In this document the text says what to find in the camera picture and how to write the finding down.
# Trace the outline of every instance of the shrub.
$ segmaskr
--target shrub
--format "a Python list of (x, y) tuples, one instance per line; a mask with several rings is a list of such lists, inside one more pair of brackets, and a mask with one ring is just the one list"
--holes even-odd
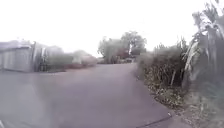
[(155, 94), (155, 99), (171, 108), (182, 105), (184, 93), (181, 83), (186, 62), (183, 55), (186, 50), (186, 41), (182, 39), (170, 47), (161, 44), (153, 52), (141, 54), (137, 58), (141, 76)]

